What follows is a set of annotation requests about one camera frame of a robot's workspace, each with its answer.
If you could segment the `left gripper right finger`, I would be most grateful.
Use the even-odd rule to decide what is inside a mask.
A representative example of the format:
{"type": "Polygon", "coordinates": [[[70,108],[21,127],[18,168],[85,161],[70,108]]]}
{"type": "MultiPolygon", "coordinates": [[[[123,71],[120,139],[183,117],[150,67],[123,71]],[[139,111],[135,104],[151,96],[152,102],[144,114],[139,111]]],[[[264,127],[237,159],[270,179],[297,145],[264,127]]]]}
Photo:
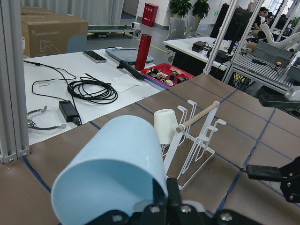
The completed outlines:
{"type": "Polygon", "coordinates": [[[183,225],[184,205],[182,204],[180,191],[176,178],[167,179],[167,224],[168,225],[183,225]]]}

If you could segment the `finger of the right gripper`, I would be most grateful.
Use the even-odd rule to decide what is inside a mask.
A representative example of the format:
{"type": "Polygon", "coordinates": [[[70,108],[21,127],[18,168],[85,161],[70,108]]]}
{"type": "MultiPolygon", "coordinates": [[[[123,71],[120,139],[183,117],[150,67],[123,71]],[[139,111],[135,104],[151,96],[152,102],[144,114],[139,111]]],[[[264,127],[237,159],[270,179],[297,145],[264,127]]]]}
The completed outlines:
{"type": "Polygon", "coordinates": [[[259,102],[265,107],[299,109],[300,93],[296,92],[291,95],[269,95],[258,94],[259,102]]]}

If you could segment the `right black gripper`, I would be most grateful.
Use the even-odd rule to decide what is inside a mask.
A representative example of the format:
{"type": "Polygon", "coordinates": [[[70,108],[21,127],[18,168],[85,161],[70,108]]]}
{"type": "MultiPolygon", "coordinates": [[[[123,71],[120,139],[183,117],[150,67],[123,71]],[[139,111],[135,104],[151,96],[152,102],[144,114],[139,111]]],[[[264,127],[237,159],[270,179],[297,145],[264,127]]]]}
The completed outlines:
{"type": "Polygon", "coordinates": [[[300,202],[300,157],[280,168],[247,165],[248,177],[253,180],[281,182],[280,189],[289,203],[300,202]]]}

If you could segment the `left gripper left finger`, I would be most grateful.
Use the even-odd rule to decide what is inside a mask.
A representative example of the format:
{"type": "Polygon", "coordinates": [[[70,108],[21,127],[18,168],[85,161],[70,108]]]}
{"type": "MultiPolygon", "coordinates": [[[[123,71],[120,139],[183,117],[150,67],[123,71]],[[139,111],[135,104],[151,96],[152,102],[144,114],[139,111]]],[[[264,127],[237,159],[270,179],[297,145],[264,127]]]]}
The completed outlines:
{"type": "Polygon", "coordinates": [[[166,197],[159,183],[152,179],[153,204],[152,216],[155,225],[166,224],[166,197]]]}

